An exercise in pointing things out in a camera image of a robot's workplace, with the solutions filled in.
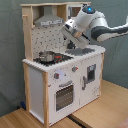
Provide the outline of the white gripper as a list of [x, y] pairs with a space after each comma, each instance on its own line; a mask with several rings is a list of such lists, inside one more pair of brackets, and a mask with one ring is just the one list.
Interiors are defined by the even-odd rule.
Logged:
[[69, 19], [63, 25], [61, 33], [79, 48], [85, 48], [90, 42], [82, 32], [79, 32], [76, 29], [75, 21], [73, 19]]

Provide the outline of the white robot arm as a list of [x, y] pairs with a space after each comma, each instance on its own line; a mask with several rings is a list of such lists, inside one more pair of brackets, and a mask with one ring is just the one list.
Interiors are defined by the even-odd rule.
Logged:
[[74, 19], [65, 22], [61, 32], [77, 47], [84, 49], [90, 42], [84, 35], [87, 29], [91, 30], [91, 38], [98, 42], [126, 35], [128, 34], [128, 17], [124, 25], [111, 28], [103, 13], [90, 6], [84, 6]]

